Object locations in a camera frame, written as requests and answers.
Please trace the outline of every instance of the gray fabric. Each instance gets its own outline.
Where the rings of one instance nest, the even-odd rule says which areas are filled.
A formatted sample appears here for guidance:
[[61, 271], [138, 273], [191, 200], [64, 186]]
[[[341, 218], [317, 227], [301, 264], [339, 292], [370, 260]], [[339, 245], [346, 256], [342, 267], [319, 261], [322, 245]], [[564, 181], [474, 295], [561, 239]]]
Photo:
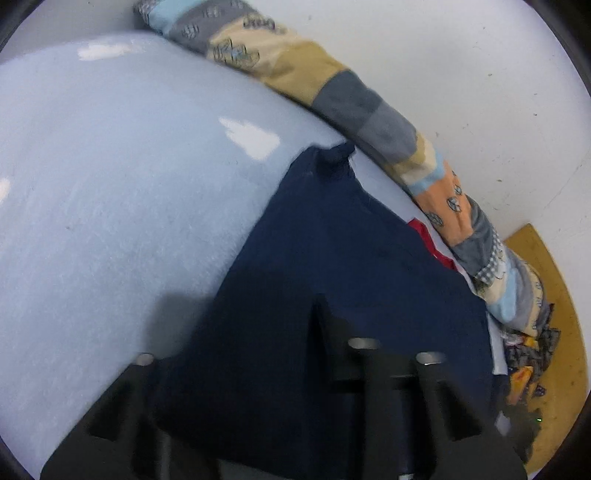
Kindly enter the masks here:
[[530, 274], [527, 271], [525, 263], [520, 261], [510, 249], [506, 248], [505, 251], [512, 266], [518, 272], [518, 274], [515, 275], [515, 288], [517, 290], [517, 305], [515, 308], [516, 314], [513, 320], [511, 320], [509, 323], [506, 323], [506, 325], [522, 332], [529, 324], [531, 306], [534, 302]]
[[168, 36], [191, 50], [205, 53], [212, 35], [224, 25], [250, 13], [256, 13], [256, 10], [241, 0], [207, 0], [184, 13]]
[[146, 22], [147, 25], [150, 24], [150, 13], [154, 9], [156, 5], [158, 5], [162, 0], [144, 0], [137, 4], [137, 11]]
[[312, 102], [312, 110], [339, 129], [355, 134], [374, 114], [382, 98], [350, 70], [333, 76]]
[[470, 197], [467, 196], [467, 198], [472, 208], [471, 220], [474, 233], [453, 247], [452, 251], [468, 274], [475, 277], [491, 260], [494, 235], [492, 225], [480, 206]]
[[417, 131], [386, 102], [379, 104], [357, 137], [371, 144], [383, 162], [390, 165], [406, 160], [417, 151]]

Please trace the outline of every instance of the rolled blanket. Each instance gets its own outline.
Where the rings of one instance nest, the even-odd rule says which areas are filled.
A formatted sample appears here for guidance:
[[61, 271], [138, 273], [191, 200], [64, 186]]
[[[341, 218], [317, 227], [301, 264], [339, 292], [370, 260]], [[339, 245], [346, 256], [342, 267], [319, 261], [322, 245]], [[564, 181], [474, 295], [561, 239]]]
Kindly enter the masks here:
[[501, 242], [431, 142], [353, 71], [242, 0], [140, 0], [135, 9], [156, 32], [248, 72], [353, 140], [423, 210], [490, 314], [537, 336], [548, 317], [539, 275]]

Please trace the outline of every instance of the white wall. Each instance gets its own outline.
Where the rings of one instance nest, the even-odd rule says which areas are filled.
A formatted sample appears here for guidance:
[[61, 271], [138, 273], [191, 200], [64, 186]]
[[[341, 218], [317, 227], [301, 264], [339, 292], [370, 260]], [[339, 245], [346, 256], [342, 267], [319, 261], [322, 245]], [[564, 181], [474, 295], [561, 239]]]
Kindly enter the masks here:
[[[0, 61], [133, 28], [132, 3], [45, 0]], [[591, 345], [591, 99], [541, 18], [522, 0], [252, 3], [317, 40], [426, 133], [502, 236], [535, 225]]]

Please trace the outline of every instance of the gray checkered fabric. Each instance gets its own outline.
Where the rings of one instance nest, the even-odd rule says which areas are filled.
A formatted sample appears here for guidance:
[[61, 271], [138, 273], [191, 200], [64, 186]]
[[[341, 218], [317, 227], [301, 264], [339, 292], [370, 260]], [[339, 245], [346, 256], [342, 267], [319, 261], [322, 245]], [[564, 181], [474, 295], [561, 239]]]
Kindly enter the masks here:
[[475, 275], [475, 278], [485, 285], [492, 285], [493, 280], [495, 279], [495, 273], [499, 265], [499, 256], [503, 249], [503, 245], [501, 240], [499, 239], [499, 234], [496, 233], [496, 230], [492, 229], [493, 241], [492, 241], [492, 250], [491, 250], [491, 257], [488, 263], [479, 270], [479, 272]]

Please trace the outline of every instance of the printed pattern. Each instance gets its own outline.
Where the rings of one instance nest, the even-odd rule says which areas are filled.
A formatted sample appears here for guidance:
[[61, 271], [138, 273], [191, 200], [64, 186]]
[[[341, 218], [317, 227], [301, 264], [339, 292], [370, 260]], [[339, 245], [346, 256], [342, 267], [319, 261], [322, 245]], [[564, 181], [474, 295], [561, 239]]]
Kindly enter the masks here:
[[425, 212], [490, 314], [537, 335], [548, 312], [539, 275], [501, 242], [431, 142], [354, 72], [242, 0], [140, 0], [136, 10], [165, 37], [249, 72], [352, 139]]

